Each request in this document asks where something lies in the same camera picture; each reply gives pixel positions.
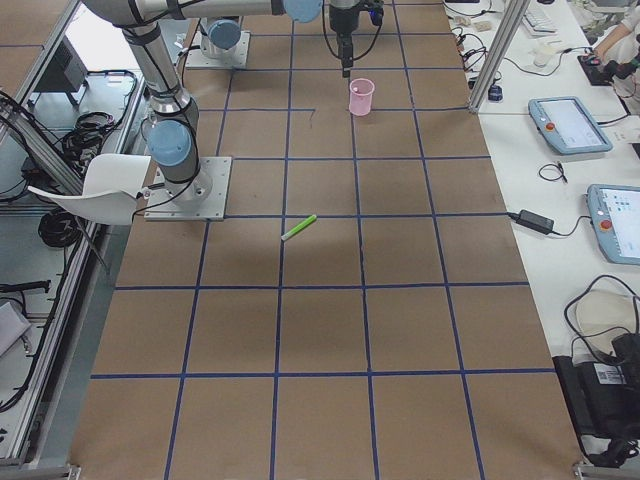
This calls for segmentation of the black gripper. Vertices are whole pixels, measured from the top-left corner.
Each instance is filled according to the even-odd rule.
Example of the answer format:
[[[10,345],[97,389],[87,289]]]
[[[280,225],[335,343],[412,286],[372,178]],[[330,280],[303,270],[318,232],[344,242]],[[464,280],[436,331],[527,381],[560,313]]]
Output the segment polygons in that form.
[[[359,17],[362,12],[369,15],[372,25],[376,27],[376,32],[369,47],[362,54],[355,55],[352,35],[359,28]],[[337,50],[334,50],[330,43],[327,43],[327,47],[334,58],[341,60],[343,78],[351,77],[352,60],[361,60],[371,52],[377,42],[383,21],[383,1],[329,2],[329,26],[336,35]]]

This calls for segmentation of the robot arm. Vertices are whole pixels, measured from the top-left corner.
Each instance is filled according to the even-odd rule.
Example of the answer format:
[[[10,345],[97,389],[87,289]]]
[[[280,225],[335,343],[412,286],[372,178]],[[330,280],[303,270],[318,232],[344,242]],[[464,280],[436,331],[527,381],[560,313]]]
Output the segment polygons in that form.
[[[179,78],[158,21],[204,19],[205,45],[229,50],[241,38],[236,19],[288,15],[309,23],[323,14],[322,1],[86,1],[84,5],[121,30],[151,93],[159,125],[147,146],[164,175],[166,189],[180,206],[198,205],[210,195],[213,179],[204,171],[196,143],[199,110]]]

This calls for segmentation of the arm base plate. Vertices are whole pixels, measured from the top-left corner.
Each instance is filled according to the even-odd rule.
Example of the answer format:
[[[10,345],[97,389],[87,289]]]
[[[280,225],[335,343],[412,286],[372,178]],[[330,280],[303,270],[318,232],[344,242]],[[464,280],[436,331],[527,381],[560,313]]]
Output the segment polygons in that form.
[[[230,49],[222,49],[209,40],[203,40],[202,34],[197,32],[191,50],[186,58],[187,69],[218,69],[244,70],[247,68],[250,32],[243,30],[236,45]]]
[[[190,186],[167,182],[159,167],[155,183],[163,186],[151,191],[148,208],[143,211],[149,221],[222,221],[225,216],[231,157],[201,157],[200,171]]]

